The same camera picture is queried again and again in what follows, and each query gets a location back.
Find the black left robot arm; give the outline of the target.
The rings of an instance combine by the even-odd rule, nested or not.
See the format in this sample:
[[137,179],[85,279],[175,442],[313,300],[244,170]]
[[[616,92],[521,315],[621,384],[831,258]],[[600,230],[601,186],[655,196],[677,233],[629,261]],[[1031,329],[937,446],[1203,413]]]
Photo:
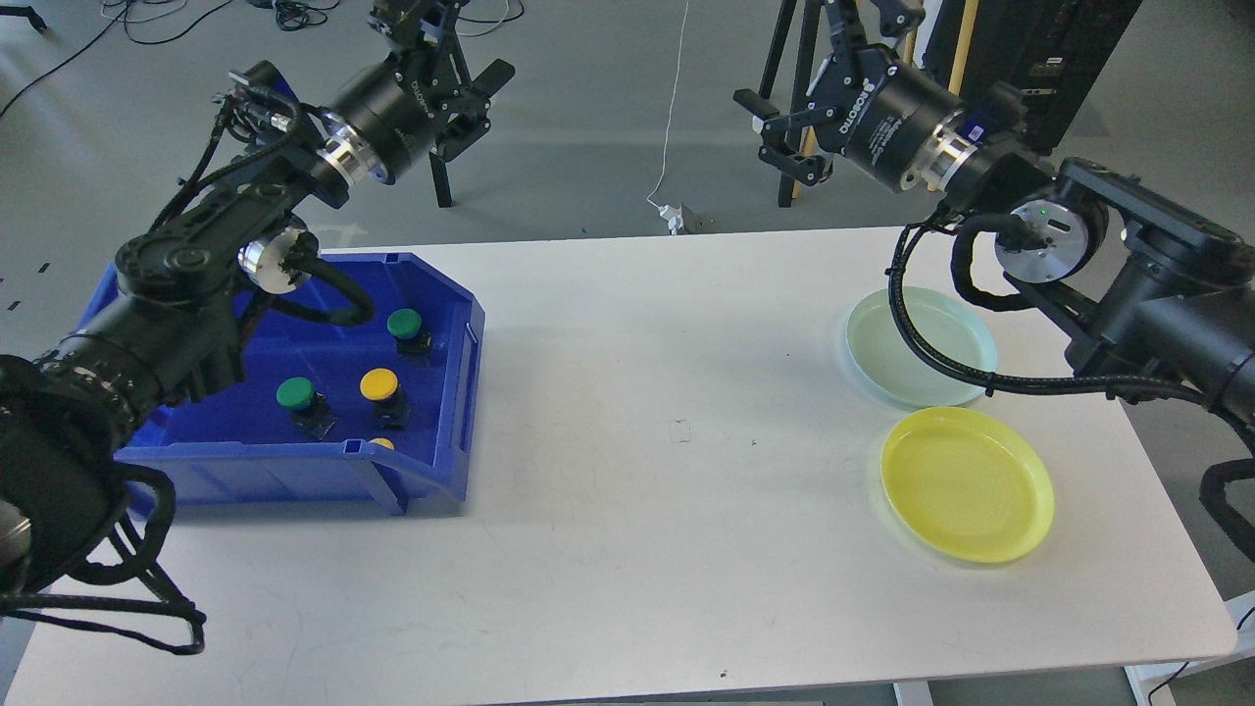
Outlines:
[[356,327],[371,296],[326,260],[294,209],[341,207],[428,157],[443,167],[489,130],[515,76],[472,76],[459,1],[376,1],[388,56],[326,107],[260,61],[233,73],[179,192],[117,251],[117,298],[41,357],[3,357],[3,617],[120,635],[171,655],[205,650],[205,614],[159,566],[174,483],[115,459],[157,408],[201,403],[245,379],[270,310]]

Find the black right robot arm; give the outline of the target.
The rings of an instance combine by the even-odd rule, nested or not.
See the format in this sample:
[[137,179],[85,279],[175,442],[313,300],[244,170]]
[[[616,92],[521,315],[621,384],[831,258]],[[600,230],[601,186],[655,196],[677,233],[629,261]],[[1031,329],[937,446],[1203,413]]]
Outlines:
[[[853,1],[808,1],[789,109],[771,102],[793,3],[781,4],[759,90],[734,99],[758,120],[761,161],[798,184],[841,155],[896,193],[943,199],[899,236],[890,316],[915,357],[981,393],[1102,393],[1182,399],[1252,445],[1252,247],[1237,233],[1084,158],[1049,166],[1032,148],[1027,90],[995,82],[965,103],[892,46]],[[1040,310],[1071,339],[1071,377],[1013,377],[929,344],[904,293],[927,232],[953,237],[956,293],[986,310]]]

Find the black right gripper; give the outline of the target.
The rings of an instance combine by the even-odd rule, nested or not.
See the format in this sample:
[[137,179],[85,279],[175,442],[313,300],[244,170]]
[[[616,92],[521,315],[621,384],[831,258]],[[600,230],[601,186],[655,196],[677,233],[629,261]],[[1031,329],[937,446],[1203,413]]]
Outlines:
[[[735,89],[733,100],[759,122],[759,161],[782,176],[816,186],[832,174],[828,157],[789,147],[791,133],[812,125],[821,150],[900,193],[914,186],[919,153],[961,112],[961,99],[895,55],[927,18],[922,1],[870,1],[870,13],[863,4],[825,1],[832,54],[807,93],[813,108],[784,115],[749,88]],[[886,46],[868,45],[870,36]]]

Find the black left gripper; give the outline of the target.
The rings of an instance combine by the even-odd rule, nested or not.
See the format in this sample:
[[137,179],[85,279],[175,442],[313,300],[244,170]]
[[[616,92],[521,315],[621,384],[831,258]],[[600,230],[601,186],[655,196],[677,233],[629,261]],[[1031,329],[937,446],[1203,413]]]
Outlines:
[[408,51],[359,71],[324,108],[324,161],[346,184],[366,177],[393,184],[422,158],[429,164],[429,150],[456,161],[489,133],[492,99],[516,74],[508,61],[494,59],[468,80],[452,69],[433,87],[434,108],[427,97],[439,64],[466,58],[456,48],[418,48],[441,43],[461,9],[462,1],[373,1],[371,29]]

